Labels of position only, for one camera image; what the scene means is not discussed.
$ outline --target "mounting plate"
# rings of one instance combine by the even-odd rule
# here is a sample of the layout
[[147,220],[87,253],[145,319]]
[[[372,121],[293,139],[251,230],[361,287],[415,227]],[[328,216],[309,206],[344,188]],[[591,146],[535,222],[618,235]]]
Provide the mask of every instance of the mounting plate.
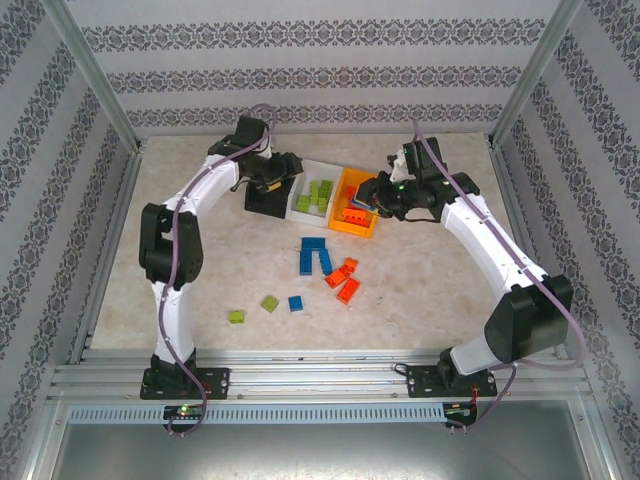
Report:
[[[204,385],[208,400],[226,400],[229,392],[228,368],[198,368],[196,377]],[[153,370],[147,368],[144,371],[142,386],[140,387],[140,398],[142,400],[197,400],[200,398],[198,389],[192,392],[171,392],[152,388]]]
[[470,397],[473,386],[478,388],[478,397],[498,394],[495,378],[487,370],[469,375],[467,385],[458,389],[445,388],[436,365],[409,365],[405,375],[410,398]]

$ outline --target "beige table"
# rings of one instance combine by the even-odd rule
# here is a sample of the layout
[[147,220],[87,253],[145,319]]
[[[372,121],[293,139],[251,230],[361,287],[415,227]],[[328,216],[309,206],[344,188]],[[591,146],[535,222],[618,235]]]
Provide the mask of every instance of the beige table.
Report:
[[[508,229],[485,139],[480,134],[438,135],[452,172],[465,171]],[[161,203],[197,171],[219,137],[152,137],[136,183],[91,348],[153,349],[156,316],[150,283],[138,266],[140,212]],[[365,170],[386,167],[407,135],[282,135],[279,151]],[[442,225],[378,221],[372,239],[245,212],[244,191],[226,193],[200,222],[205,264],[193,285],[198,348],[444,349],[476,336],[494,307],[487,281],[464,247]],[[412,217],[429,216],[414,210]],[[300,238],[325,236],[331,259],[360,261],[362,282],[349,307],[323,280],[298,273]],[[271,294],[273,314],[260,307]],[[287,297],[301,295],[302,314]],[[229,310],[244,310],[231,325]]]

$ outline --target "green lego brick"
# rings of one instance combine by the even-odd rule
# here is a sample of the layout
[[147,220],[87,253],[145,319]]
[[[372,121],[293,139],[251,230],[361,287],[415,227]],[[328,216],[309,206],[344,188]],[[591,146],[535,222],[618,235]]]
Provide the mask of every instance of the green lego brick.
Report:
[[306,195],[300,195],[298,197],[296,210],[302,213],[309,213],[309,197],[307,197]]
[[331,190],[333,190],[333,182],[331,180],[323,180],[320,184],[320,197],[329,200],[331,198]]
[[244,323],[244,312],[242,310],[232,310],[229,312],[229,322],[234,325]]
[[327,213],[328,206],[329,200],[324,197],[320,197],[318,200],[318,213]]
[[264,300],[260,305],[267,312],[273,313],[273,311],[276,309],[279,303],[280,302],[278,302],[278,299],[276,297],[274,297],[273,295],[267,295],[266,297],[264,297]]
[[310,188],[311,188],[311,199],[310,199],[311,205],[317,205],[318,204],[318,198],[319,198],[318,181],[317,180],[311,180]]

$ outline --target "orange tray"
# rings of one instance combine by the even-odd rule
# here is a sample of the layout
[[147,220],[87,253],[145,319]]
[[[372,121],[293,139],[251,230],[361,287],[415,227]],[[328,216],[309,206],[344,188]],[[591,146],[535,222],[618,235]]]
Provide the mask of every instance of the orange tray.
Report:
[[362,182],[369,180],[370,178],[375,178],[376,175],[377,174],[375,173],[363,172],[362,170],[355,170],[353,168],[345,168],[343,170],[342,176],[340,177],[340,183],[338,184],[338,190],[336,191],[333,200],[329,224],[327,225],[331,230],[351,233],[364,238],[371,238],[376,226],[376,220],[378,219],[377,215],[374,215],[371,212],[366,212],[364,225],[360,226],[346,222],[342,211],[345,208],[353,208],[349,203],[347,187],[357,188]]

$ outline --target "striped wall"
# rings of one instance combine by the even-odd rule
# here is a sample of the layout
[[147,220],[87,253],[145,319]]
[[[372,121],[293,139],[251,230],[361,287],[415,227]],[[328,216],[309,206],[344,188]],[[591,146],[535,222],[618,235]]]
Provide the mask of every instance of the striped wall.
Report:
[[0,5],[0,479],[65,363],[128,153],[37,0]]
[[98,0],[68,5],[144,137],[226,132],[257,103],[281,133],[489,133],[557,0]]
[[539,261],[575,289],[624,478],[640,478],[640,2],[587,0],[505,142]]

